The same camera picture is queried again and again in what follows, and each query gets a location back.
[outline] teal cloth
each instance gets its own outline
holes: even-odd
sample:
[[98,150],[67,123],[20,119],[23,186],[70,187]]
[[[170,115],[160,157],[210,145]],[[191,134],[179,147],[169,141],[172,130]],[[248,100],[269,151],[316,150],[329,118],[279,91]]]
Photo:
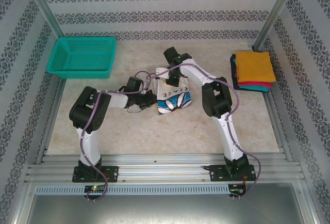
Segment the teal cloth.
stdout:
[[239,88],[243,88],[246,90],[269,92],[269,88],[265,87],[265,86],[239,86]]

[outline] robotic arm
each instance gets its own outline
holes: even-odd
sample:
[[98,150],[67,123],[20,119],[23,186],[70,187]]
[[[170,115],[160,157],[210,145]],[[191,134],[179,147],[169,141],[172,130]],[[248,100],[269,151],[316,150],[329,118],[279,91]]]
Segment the robotic arm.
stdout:
[[[169,68],[180,65],[181,63],[196,65],[196,62],[189,54],[180,55],[174,47],[167,49],[164,52],[164,55],[170,64]],[[205,70],[201,68],[199,70],[194,66],[182,65],[181,67],[177,67],[159,77],[166,78],[166,83],[168,85],[178,86],[179,78],[183,75],[187,76],[201,87],[203,109],[205,113],[212,117],[212,119],[217,123],[218,129],[222,136],[226,165],[224,167],[225,169],[222,169],[221,174],[225,173],[226,176],[220,178],[224,178],[225,181],[228,179],[237,180],[242,179],[242,177],[246,174],[251,174],[251,171],[253,171],[253,166],[249,165],[247,156],[237,148],[229,135],[228,125],[230,126],[230,130],[236,144],[239,146],[232,117],[229,116],[228,122],[226,121],[232,105],[232,99],[230,97],[228,87],[211,80],[210,78],[215,77],[208,74]],[[226,79],[223,77],[218,79],[226,82]],[[143,86],[143,81],[141,79],[130,77],[126,87],[122,87],[121,90],[124,89],[124,92],[139,91],[141,89],[141,85]],[[92,108],[95,104],[97,95],[98,91],[96,89],[86,87],[70,111],[70,119],[73,121],[73,125],[77,128],[79,136],[81,136],[82,129],[85,127],[91,116]],[[133,104],[138,103],[140,108],[143,109],[156,102],[156,96],[153,95],[151,91],[145,94],[139,93],[125,95],[114,93],[101,95],[95,115],[91,124],[86,129],[87,133],[83,139],[83,147],[87,158],[93,163],[94,166],[100,170],[102,169],[101,156],[97,146],[96,132],[104,120],[107,108],[128,108]],[[80,178],[83,180],[77,182],[98,182],[96,180],[98,180],[99,177],[100,175],[95,172],[95,170],[86,161],[85,155],[82,154],[78,162],[78,167],[75,168],[74,178]]]

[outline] stack of folded clothes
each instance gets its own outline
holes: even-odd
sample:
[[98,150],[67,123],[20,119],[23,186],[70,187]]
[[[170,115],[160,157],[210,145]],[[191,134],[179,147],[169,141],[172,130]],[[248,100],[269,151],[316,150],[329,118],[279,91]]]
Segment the stack of folded clothes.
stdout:
[[230,65],[236,90],[268,92],[276,81],[268,52],[238,51]]

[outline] orange cloth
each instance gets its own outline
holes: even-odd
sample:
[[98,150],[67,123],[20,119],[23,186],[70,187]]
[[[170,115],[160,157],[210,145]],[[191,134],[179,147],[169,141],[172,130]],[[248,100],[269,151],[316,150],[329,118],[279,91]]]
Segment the orange cloth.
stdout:
[[268,52],[236,52],[238,82],[275,82],[276,78]]

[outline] teal plastic basket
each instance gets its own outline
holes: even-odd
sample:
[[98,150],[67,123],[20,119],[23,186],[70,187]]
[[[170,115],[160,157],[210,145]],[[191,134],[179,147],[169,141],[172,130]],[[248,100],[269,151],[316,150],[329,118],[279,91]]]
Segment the teal plastic basket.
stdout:
[[47,72],[61,78],[108,78],[116,53],[114,37],[62,37],[57,40]]

